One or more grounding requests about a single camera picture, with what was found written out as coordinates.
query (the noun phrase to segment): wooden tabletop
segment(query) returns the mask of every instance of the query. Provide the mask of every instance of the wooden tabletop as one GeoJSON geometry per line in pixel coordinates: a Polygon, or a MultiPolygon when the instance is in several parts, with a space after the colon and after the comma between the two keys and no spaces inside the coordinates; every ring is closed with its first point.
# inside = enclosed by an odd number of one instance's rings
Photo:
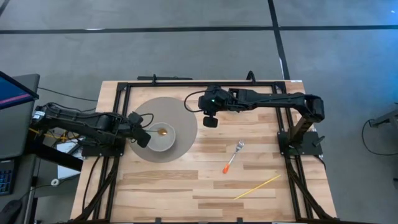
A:
{"type": "MultiPolygon", "coordinates": [[[[116,85],[116,81],[103,82],[96,111],[112,111],[116,85]]],[[[304,92],[302,82],[286,81],[286,87],[288,93],[304,92]]],[[[134,87],[127,113],[153,98],[169,96],[184,100],[189,93],[204,89],[134,87]]],[[[250,89],[258,93],[272,93],[270,87],[254,86],[250,89]]],[[[193,110],[197,108],[199,96],[193,95],[187,101],[193,110]]],[[[296,123],[300,115],[295,110],[292,114],[296,123]]],[[[245,221],[264,222],[295,220],[285,162],[279,154],[275,109],[257,108],[239,114],[220,112],[216,116],[219,119],[217,128],[203,126],[203,113],[195,113],[195,116],[198,121],[195,143],[186,154],[172,162],[147,162],[126,144],[119,164],[111,221],[154,222],[156,217],[165,222],[235,222],[237,217],[243,217],[245,221]],[[228,173],[223,174],[223,167],[240,139],[246,142],[244,148],[235,157],[228,173]],[[279,174],[281,177],[277,180],[233,200],[279,174]]],[[[81,213],[83,194],[95,159],[91,157],[83,163],[71,218],[81,213]]],[[[327,213],[336,216],[322,163],[313,156],[302,156],[302,160],[309,191],[327,213]]],[[[102,159],[94,169],[86,205],[98,188],[101,164],[102,159]]],[[[299,190],[297,192],[302,216],[305,217],[302,194],[299,190]]],[[[105,192],[100,218],[104,217],[107,196],[108,192],[105,192]]]]}

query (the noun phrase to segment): silver fork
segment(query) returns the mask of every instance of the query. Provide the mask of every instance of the silver fork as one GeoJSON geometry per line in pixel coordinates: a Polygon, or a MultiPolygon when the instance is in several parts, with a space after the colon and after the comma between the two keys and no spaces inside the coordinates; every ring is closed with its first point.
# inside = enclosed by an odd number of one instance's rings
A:
{"type": "Polygon", "coordinates": [[[226,174],[226,173],[228,172],[228,169],[229,169],[229,166],[230,166],[231,163],[232,163],[232,160],[235,158],[236,154],[243,148],[243,146],[244,146],[244,141],[243,141],[243,139],[241,139],[241,140],[238,142],[238,145],[236,146],[236,151],[235,151],[235,153],[232,155],[232,158],[229,160],[229,162],[225,165],[225,167],[224,167],[224,169],[223,169],[223,173],[224,173],[224,174],[226,174]]]}

